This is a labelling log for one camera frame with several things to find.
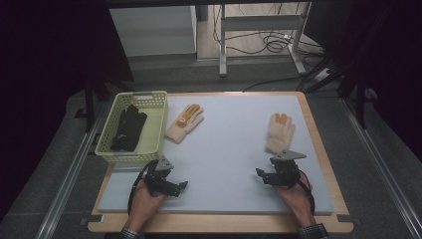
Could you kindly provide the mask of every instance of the metal stand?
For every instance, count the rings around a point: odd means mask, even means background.
[[[288,49],[300,75],[306,73],[304,64],[298,54],[298,44],[304,30],[310,9],[310,2],[300,15],[282,16],[234,16],[226,17],[225,5],[221,5],[221,41],[220,41],[220,76],[227,76],[226,32],[265,31],[265,30],[297,30],[295,39]]]

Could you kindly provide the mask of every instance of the metal rail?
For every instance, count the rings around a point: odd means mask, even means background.
[[[57,224],[62,216],[63,210],[65,209],[66,203],[68,202],[69,196],[81,171],[82,165],[84,164],[85,158],[90,150],[91,143],[96,136],[101,120],[104,118],[103,115],[106,113],[106,104],[100,104],[98,112],[99,117],[96,119],[92,130],[87,132],[84,136],[84,139],[78,148],[77,154],[72,160],[62,184],[60,185],[59,190],[57,191],[56,196],[53,199],[46,216],[44,217],[44,221],[42,222],[37,236],[35,237],[36,239],[52,238],[54,231],[56,230]]]
[[[403,217],[404,222],[410,230],[413,238],[422,238],[422,224],[419,219],[418,214],[411,205],[409,199],[401,190],[397,181],[394,179],[391,171],[388,169],[387,164],[384,161],[381,153],[376,148],[374,142],[372,141],[369,133],[366,129],[363,129],[359,122],[354,116],[354,108],[351,105],[350,101],[345,99],[340,99],[340,102],[344,106],[347,115],[357,132],[359,139],[361,140],[366,151],[369,153],[369,156],[372,160],[375,169],[377,170],[379,176],[381,177],[382,182],[384,183],[388,193],[390,194],[391,199],[394,201],[398,211]]]

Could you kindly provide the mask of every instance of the wooden table frame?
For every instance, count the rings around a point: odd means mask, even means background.
[[[334,211],[328,216],[316,216],[317,223],[323,223],[328,232],[347,233],[353,229],[352,222],[340,222],[337,215],[348,216],[348,210],[338,187],[328,156],[323,147],[311,109],[303,93],[261,92],[261,93],[188,93],[169,96],[297,96],[301,105],[316,156],[329,191]],[[92,215],[102,215],[101,222],[90,222],[93,232],[119,232],[127,220],[126,213],[101,213],[98,206],[108,184],[113,164],[108,166]],[[233,215],[233,214],[181,214],[157,213],[142,228],[148,233],[289,233],[297,232],[298,224],[292,214],[281,215]]]

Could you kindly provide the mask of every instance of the black glove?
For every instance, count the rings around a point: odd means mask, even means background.
[[[117,134],[112,139],[111,149],[115,151],[134,151],[146,122],[147,115],[139,113],[137,107],[130,105],[121,111]]]

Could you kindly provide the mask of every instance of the light blue board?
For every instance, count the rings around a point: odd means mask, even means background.
[[[160,211],[183,213],[274,214],[288,208],[255,168],[274,172],[265,151],[270,117],[286,113],[296,125],[290,150],[307,158],[296,163],[314,190],[316,214],[333,211],[317,155],[296,96],[169,97],[167,126],[187,105],[199,104],[205,120],[176,144],[164,141],[163,154],[174,165],[167,180],[189,181],[179,197],[168,197]],[[101,212],[126,211],[127,198],[142,165],[116,165],[99,205]]]

